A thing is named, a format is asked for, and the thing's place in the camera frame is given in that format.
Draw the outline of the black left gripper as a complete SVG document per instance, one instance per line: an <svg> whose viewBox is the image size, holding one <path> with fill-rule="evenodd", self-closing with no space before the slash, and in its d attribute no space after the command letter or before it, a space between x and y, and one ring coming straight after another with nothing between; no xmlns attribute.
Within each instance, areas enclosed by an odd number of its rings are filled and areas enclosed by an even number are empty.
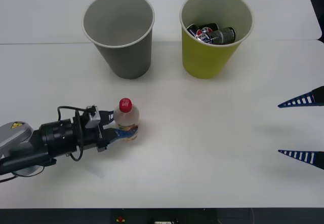
<svg viewBox="0 0 324 224"><path fill-rule="evenodd" d="M129 130L117 128L103 129L103 126L109 125L114 121L114 111L100 110L100 124L95 128L82 128L83 146L82 151L96 148L98 152L107 150L107 145L118 141L131 141L137 137L138 126L132 127Z"/></svg>

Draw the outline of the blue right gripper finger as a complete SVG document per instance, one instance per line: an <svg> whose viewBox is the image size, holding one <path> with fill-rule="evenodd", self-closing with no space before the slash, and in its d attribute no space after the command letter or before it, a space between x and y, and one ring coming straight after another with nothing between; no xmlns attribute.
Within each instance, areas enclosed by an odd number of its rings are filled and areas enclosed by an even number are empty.
<svg viewBox="0 0 324 224"><path fill-rule="evenodd" d="M292 98L278 105L279 108L303 107L303 106L323 106L324 86L313 89L312 91Z"/></svg>
<svg viewBox="0 0 324 224"><path fill-rule="evenodd" d="M278 150L279 153L286 155L290 158L315 166L324 170L324 152L323 151L289 151Z"/></svg>

